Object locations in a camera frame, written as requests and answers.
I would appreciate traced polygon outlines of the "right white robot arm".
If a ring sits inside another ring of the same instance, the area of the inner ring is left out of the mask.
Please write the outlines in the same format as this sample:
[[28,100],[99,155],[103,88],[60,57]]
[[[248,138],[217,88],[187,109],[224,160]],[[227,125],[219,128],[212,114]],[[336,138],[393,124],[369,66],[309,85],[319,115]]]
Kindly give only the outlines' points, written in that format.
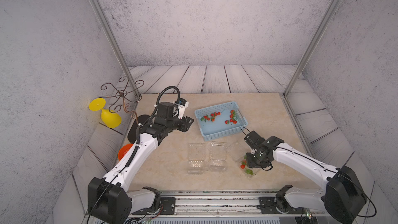
[[363,190],[354,170],[337,168],[320,162],[271,136],[261,137],[250,131],[244,137],[251,151],[246,153],[249,169],[270,171],[274,161],[282,163],[309,178],[319,189],[299,189],[285,185],[274,198],[274,204],[261,203],[259,209],[274,208],[281,214],[294,209],[314,209],[328,213],[341,224],[352,224],[370,198]]

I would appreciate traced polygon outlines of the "light blue perforated basket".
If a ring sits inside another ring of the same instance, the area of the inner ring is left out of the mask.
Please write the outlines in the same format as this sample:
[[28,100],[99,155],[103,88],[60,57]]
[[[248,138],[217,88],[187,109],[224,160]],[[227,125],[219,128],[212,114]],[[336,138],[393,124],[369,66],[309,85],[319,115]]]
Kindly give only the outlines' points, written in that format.
[[[236,111],[237,124],[224,123],[230,119],[231,110]],[[221,112],[221,115],[217,116],[214,122],[203,122],[200,120],[204,115],[209,115],[213,112]],[[201,108],[195,110],[194,113],[199,122],[200,133],[206,142],[239,133],[241,127],[248,125],[248,121],[241,113],[239,105],[234,101]]]

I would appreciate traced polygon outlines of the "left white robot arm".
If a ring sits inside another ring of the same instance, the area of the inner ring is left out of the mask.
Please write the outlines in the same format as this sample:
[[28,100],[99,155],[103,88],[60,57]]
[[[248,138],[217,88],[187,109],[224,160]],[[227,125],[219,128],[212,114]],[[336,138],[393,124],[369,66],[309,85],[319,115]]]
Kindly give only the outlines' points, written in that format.
[[161,210],[160,191],[144,187],[127,193],[129,186],[149,155],[173,131],[187,132],[194,120],[184,116],[189,103],[160,102],[145,122],[139,123],[136,141],[115,167],[102,178],[93,178],[88,185],[88,215],[108,224],[123,224],[130,214]]

